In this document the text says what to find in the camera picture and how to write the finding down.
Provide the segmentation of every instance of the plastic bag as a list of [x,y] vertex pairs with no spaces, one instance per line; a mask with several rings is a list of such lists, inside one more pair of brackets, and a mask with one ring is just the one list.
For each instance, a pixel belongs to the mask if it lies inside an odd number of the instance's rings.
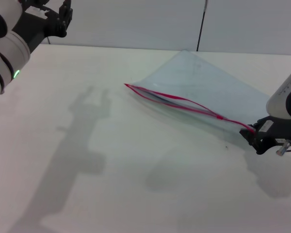
[[268,115],[269,96],[188,51],[178,53],[142,81],[126,86],[148,100],[249,130],[248,124]]

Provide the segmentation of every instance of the green led light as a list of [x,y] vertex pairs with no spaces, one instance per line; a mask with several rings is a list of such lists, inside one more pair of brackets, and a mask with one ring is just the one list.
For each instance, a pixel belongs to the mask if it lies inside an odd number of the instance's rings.
[[16,76],[19,74],[20,70],[16,71],[14,78],[16,78]]

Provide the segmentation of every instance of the white table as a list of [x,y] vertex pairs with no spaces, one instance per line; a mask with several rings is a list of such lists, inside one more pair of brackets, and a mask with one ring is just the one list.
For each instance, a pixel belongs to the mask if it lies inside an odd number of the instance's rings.
[[[176,52],[41,45],[0,96],[0,233],[291,233],[291,153],[125,88]],[[198,53],[271,95],[291,56]]]

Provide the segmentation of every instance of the white wall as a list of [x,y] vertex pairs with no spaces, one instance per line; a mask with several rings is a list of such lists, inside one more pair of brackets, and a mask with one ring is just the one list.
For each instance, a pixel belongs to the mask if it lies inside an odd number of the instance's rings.
[[[63,0],[51,0],[54,10]],[[196,51],[205,0],[73,0],[73,20],[53,44]]]
[[209,0],[199,50],[291,55],[291,0]]

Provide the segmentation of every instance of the red zip strip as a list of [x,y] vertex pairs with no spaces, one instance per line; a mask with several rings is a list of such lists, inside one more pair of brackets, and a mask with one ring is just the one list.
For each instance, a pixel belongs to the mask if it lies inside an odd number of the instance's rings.
[[[244,123],[241,123],[241,122],[239,122],[239,121],[235,121],[235,120],[227,119],[227,118],[225,118],[225,117],[223,117],[223,116],[221,116],[221,115],[219,115],[219,114],[216,114],[215,112],[209,110],[207,107],[205,107],[205,106],[203,106],[203,105],[201,105],[201,104],[199,104],[199,103],[195,103],[194,101],[187,100],[187,99],[185,99],[185,98],[181,98],[181,97],[177,97],[177,96],[171,96],[171,95],[164,94],[164,93],[160,93],[160,92],[150,91],[150,90],[147,90],[147,89],[145,89],[145,88],[143,88],[143,87],[136,87],[136,86],[134,86],[134,85],[130,85],[130,84],[127,84],[127,83],[125,83],[124,85],[127,86],[128,88],[130,88],[130,89],[131,89],[133,92],[135,92],[137,95],[139,95],[139,96],[141,96],[141,97],[143,97],[143,98],[145,98],[145,99],[147,99],[147,100],[150,100],[150,101],[152,101],[152,102],[159,103],[159,104],[163,104],[163,105],[166,105],[166,106],[169,106],[169,107],[173,107],[173,108],[178,108],[178,109],[183,109],[183,110],[187,110],[187,111],[191,111],[191,112],[196,112],[196,113],[204,114],[204,115],[207,115],[207,116],[215,117],[215,118],[217,118],[217,119],[219,119],[219,120],[224,120],[224,121],[228,121],[228,122],[231,122],[231,123],[235,123],[235,124],[238,124],[238,125],[241,125],[241,126],[245,127],[245,128],[246,128],[247,130],[249,130],[250,132],[255,133],[255,131],[254,131],[253,129],[251,129],[248,125],[246,125],[246,124],[244,124]],[[155,93],[155,94],[162,95],[162,96],[165,96],[165,97],[168,97],[168,98],[171,98],[171,99],[175,99],[175,100],[187,100],[187,101],[189,101],[189,102],[195,103],[195,104],[197,104],[197,105],[199,105],[199,106],[201,106],[201,107],[203,107],[203,108],[209,110],[209,111],[210,111],[211,113],[213,113],[213,114],[205,113],[205,112],[200,111],[200,110],[197,110],[197,109],[191,109],[191,108],[187,108],[187,107],[183,107],[183,106],[176,106],[176,105],[172,105],[172,104],[168,104],[168,103],[162,103],[162,102],[159,102],[159,101],[156,101],[156,100],[152,100],[152,99],[150,99],[150,98],[148,98],[148,97],[146,97],[146,96],[140,94],[140,93],[139,93],[138,91],[136,91],[134,88],[136,88],[136,89],[140,89],[140,90],[143,90],[143,91],[153,92],[153,93]]]

